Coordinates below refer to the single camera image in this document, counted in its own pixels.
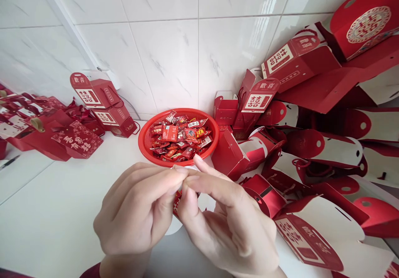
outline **circular emblem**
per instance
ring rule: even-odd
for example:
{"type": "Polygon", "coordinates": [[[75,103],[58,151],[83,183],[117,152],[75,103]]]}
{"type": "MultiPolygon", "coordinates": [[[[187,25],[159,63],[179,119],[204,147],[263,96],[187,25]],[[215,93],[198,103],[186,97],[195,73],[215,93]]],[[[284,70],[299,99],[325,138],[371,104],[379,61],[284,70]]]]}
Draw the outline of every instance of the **circular emblem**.
{"type": "Polygon", "coordinates": [[[370,9],[352,23],[346,38],[350,43],[364,42],[381,32],[390,18],[387,6],[370,9]]]}
{"type": "Polygon", "coordinates": [[[122,132],[121,132],[121,130],[119,128],[111,128],[111,131],[114,134],[117,134],[117,135],[121,135],[122,134],[122,132]]]}

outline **hand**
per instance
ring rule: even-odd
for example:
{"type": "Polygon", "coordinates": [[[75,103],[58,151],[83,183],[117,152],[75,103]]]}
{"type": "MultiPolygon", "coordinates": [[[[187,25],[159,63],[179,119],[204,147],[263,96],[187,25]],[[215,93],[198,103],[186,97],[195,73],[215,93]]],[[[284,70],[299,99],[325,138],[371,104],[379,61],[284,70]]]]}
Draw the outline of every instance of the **hand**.
{"type": "Polygon", "coordinates": [[[284,274],[278,268],[276,225],[238,184],[194,157],[202,172],[183,182],[179,218],[191,241],[218,268],[235,277],[284,274]],[[214,212],[201,212],[195,192],[216,200],[214,212]]]}
{"type": "Polygon", "coordinates": [[[188,173],[145,163],[122,173],[94,220],[104,253],[140,254],[155,246],[170,226],[175,192],[188,173]]]}

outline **candy pile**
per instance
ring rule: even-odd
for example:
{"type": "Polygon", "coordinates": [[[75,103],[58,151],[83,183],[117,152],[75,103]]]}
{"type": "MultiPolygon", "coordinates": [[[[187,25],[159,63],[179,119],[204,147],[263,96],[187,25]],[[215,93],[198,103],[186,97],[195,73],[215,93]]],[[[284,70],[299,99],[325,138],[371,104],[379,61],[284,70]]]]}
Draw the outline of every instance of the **candy pile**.
{"type": "Polygon", "coordinates": [[[213,141],[212,131],[205,125],[208,118],[188,120],[186,115],[176,115],[172,110],[164,121],[155,123],[150,131],[153,155],[164,162],[190,160],[195,153],[204,153],[213,141]]]}

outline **red bowl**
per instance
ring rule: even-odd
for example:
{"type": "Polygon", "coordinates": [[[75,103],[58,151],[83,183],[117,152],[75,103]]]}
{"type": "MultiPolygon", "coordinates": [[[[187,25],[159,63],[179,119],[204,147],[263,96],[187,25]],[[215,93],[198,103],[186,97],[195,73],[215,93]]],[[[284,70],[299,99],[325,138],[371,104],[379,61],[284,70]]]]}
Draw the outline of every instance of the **red bowl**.
{"type": "MultiPolygon", "coordinates": [[[[165,112],[162,112],[154,117],[152,117],[150,120],[147,121],[147,123],[143,126],[143,128],[140,131],[140,134],[138,136],[138,147],[140,148],[141,153],[145,156],[147,160],[150,162],[162,166],[162,167],[172,167],[174,164],[180,165],[180,166],[191,166],[194,165],[194,161],[187,160],[184,162],[164,162],[161,161],[153,156],[152,150],[152,142],[151,142],[151,128],[153,127],[154,123],[161,122],[166,119],[166,117],[170,114],[172,110],[168,110],[165,112]]],[[[219,140],[219,127],[216,123],[216,121],[207,113],[202,112],[200,110],[196,109],[191,109],[191,108],[177,108],[174,109],[176,111],[177,116],[183,116],[187,115],[189,119],[193,119],[196,117],[198,120],[200,119],[206,119],[208,118],[208,121],[206,122],[206,125],[209,127],[209,130],[211,130],[211,136],[212,136],[212,143],[211,146],[209,146],[208,150],[205,151],[203,154],[201,154],[201,157],[204,159],[215,150],[217,142],[219,140]]]]}

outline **white countertop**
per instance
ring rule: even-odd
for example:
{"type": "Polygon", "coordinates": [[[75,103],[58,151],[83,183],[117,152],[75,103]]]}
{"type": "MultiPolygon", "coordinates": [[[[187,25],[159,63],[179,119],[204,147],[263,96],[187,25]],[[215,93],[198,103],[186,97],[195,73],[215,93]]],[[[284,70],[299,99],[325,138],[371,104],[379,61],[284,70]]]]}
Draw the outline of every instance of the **white countertop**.
{"type": "MultiPolygon", "coordinates": [[[[0,172],[0,268],[36,278],[71,278],[101,261],[104,254],[93,231],[101,201],[126,168],[147,162],[138,135],[125,139],[107,132],[103,138],[88,160],[53,162],[29,151],[0,172]]],[[[332,277],[328,270],[301,263],[280,235],[276,242],[288,278],[332,277]]],[[[148,277],[185,276],[230,277],[191,244],[182,227],[155,246],[148,277]]]]}

